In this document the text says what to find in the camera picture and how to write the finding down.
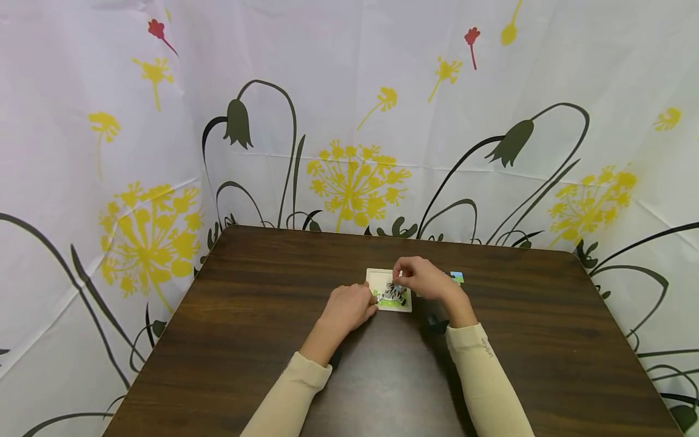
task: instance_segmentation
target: arm sleeve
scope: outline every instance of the arm sleeve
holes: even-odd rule
[[[332,371],[294,353],[240,437],[298,437],[313,397]]]
[[[517,393],[483,327],[447,327],[447,344],[478,436],[533,437]]]

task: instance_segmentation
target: hand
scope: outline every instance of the hand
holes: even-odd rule
[[[452,328],[478,324],[471,301],[451,276],[421,257],[401,257],[394,266],[394,284],[410,288],[425,299],[439,300]]]
[[[369,320],[378,309],[376,296],[371,294],[368,282],[335,288],[330,293],[323,314],[315,322],[298,353],[323,367],[327,366],[347,334]]]
[[[401,257],[394,266],[394,284],[410,288],[425,299],[442,301],[449,294],[463,294],[451,276],[422,257]]]
[[[344,337],[369,320],[378,309],[376,296],[369,290],[369,282],[349,287],[342,285],[330,293],[319,322],[335,327]]]

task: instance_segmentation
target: backdrop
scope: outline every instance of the backdrop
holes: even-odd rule
[[[696,2],[0,17],[3,436],[98,436],[232,224],[575,252],[696,422]]]

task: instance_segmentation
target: zebra puzzle piece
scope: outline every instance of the zebra puzzle piece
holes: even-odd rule
[[[367,268],[366,280],[372,294],[376,296],[377,306],[382,311],[412,312],[410,289],[393,283],[393,271],[383,268]]]

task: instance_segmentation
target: yellow dandelion print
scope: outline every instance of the yellow dandelion print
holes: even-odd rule
[[[371,115],[375,110],[381,108],[381,112],[385,113],[387,110],[393,108],[398,102],[398,95],[396,93],[396,90],[388,87],[381,87],[381,94],[378,94],[376,98],[379,99],[379,103],[377,103],[376,106],[371,108],[366,117],[361,121],[361,123],[359,123],[359,126],[356,128],[357,131],[361,129],[361,126],[369,118],[369,115]]]
[[[102,138],[104,137],[104,141],[107,143],[111,143],[122,128],[113,115],[101,111],[88,114],[87,119],[93,124],[92,130],[99,132],[97,136],[97,175],[99,180],[102,180]]]
[[[320,161],[308,163],[306,173],[315,179],[310,190],[322,198],[325,209],[339,211],[335,232],[344,221],[367,227],[369,219],[382,219],[386,204],[398,205],[407,188],[400,188],[411,176],[405,169],[396,170],[396,158],[380,155],[381,147],[371,145],[343,148],[340,141],[330,143],[329,150],[319,153]]]
[[[679,123],[679,119],[682,117],[682,112],[677,108],[668,108],[665,110],[664,114],[658,115],[658,119],[653,126],[655,129],[660,131],[669,131],[674,129]]]
[[[517,37],[517,26],[514,25],[514,21],[517,19],[517,13],[519,12],[519,7],[522,5],[522,0],[517,2],[517,6],[514,8],[514,13],[512,14],[512,21],[510,21],[507,26],[503,28],[502,33],[500,33],[500,42],[503,45],[510,45],[514,42]]]
[[[148,64],[147,62],[141,62],[136,58],[133,58],[133,61],[140,65],[140,67],[143,69],[143,74],[141,77],[143,79],[148,79],[150,82],[153,84],[153,94],[155,95],[155,108],[160,111],[160,98],[158,97],[158,84],[163,80],[167,80],[170,83],[173,83],[175,79],[173,78],[173,75],[168,74],[166,75],[165,73],[170,71],[170,67],[168,67],[168,60],[166,58],[155,58],[155,64]]]
[[[435,76],[439,78],[437,79],[435,87],[432,89],[432,94],[430,94],[430,98],[427,99],[427,103],[430,103],[432,101],[432,97],[434,97],[435,93],[437,92],[437,88],[439,87],[439,84],[442,83],[443,80],[449,79],[451,83],[456,82],[456,77],[459,74],[459,69],[463,64],[463,62],[457,63],[456,61],[452,61],[451,64],[448,64],[446,61],[442,61],[441,56],[437,58],[437,61],[439,62],[439,67],[435,72]]]
[[[551,232],[559,236],[549,249],[561,238],[578,244],[584,234],[591,234],[600,224],[607,226],[619,209],[629,205],[629,192],[636,185],[636,177],[628,171],[614,172],[614,168],[606,166],[599,175],[582,178],[581,186],[568,185],[556,194],[560,201],[549,209],[549,215],[556,220]]]
[[[165,307],[173,309],[160,284],[173,276],[192,274],[192,260],[199,253],[195,232],[203,226],[199,189],[186,188],[179,195],[170,185],[148,191],[140,182],[116,194],[107,204],[99,224],[104,229],[105,258],[100,270],[109,285],[118,284],[124,297],[154,289]],[[130,211],[119,216],[120,211]]]

